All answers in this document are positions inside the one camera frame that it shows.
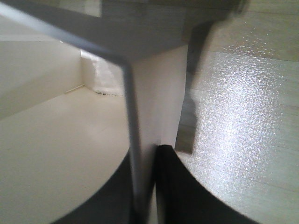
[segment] white surface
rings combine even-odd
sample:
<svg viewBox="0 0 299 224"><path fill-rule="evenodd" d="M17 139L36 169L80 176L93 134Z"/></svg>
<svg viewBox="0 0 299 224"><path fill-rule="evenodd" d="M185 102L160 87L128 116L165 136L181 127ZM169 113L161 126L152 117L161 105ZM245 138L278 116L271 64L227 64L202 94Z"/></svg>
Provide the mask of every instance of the white surface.
<svg viewBox="0 0 299 224"><path fill-rule="evenodd" d="M0 120L0 223L47 224L71 211L128 147L124 98L86 88Z"/></svg>
<svg viewBox="0 0 299 224"><path fill-rule="evenodd" d="M0 119L82 84L80 50L0 16Z"/></svg>

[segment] white panel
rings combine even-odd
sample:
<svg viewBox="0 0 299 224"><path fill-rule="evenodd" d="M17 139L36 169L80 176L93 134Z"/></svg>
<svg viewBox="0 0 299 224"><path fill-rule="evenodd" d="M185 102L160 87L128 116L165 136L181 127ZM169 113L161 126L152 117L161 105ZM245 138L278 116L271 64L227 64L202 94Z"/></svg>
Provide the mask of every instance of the white panel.
<svg viewBox="0 0 299 224"><path fill-rule="evenodd" d="M84 87L2 119L1 223L52 223L93 195L128 147L124 98Z"/></svg>
<svg viewBox="0 0 299 224"><path fill-rule="evenodd" d="M0 42L0 119L82 84L80 51L50 42Z"/></svg>
<svg viewBox="0 0 299 224"><path fill-rule="evenodd" d="M185 93L186 60L187 46L183 46L133 65L146 182L155 147L175 144Z"/></svg>

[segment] black object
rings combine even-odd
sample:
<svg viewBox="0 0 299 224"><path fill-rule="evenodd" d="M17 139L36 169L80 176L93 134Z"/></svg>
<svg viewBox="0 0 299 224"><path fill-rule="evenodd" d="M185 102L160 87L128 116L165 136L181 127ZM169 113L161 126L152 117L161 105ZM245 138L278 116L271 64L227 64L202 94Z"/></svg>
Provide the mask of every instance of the black object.
<svg viewBox="0 0 299 224"><path fill-rule="evenodd" d="M190 174L172 146L158 146L155 158L160 224L257 224L221 202ZM130 157L107 183L77 209L53 224L145 224L133 208Z"/></svg>
<svg viewBox="0 0 299 224"><path fill-rule="evenodd" d="M257 224L208 192L171 146L159 146L155 163L160 224Z"/></svg>

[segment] white floor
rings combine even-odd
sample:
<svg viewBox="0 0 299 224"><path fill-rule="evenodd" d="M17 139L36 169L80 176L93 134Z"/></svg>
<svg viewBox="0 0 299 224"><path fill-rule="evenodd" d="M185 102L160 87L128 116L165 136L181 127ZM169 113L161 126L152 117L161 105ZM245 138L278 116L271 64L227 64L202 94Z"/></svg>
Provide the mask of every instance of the white floor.
<svg viewBox="0 0 299 224"><path fill-rule="evenodd" d="M71 211L128 147L124 98L84 87L0 120L0 223L47 224Z"/></svg>

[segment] white wall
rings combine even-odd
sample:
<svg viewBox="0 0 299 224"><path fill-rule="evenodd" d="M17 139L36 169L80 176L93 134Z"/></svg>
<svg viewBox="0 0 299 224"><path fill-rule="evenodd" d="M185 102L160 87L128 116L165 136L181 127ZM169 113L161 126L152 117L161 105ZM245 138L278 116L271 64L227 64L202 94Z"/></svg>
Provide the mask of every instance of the white wall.
<svg viewBox="0 0 299 224"><path fill-rule="evenodd" d="M79 49L0 17L0 119L80 84Z"/></svg>

